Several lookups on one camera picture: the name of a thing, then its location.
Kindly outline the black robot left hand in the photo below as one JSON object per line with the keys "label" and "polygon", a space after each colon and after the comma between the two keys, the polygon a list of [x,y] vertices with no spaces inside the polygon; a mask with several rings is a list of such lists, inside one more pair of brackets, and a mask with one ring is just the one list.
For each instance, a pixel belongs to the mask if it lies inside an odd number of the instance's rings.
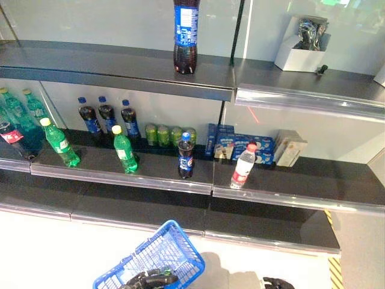
{"label": "black robot left hand", "polygon": [[140,272],[123,284],[120,288],[126,289],[145,289],[145,288],[164,288],[179,280],[171,270],[152,269]]}

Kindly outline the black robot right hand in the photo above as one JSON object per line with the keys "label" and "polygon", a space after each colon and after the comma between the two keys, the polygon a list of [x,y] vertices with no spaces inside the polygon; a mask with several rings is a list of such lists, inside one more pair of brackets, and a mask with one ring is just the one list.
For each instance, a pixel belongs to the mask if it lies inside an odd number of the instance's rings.
{"label": "black robot right hand", "polygon": [[294,289],[295,287],[286,280],[279,278],[263,277],[263,286],[266,289]]}

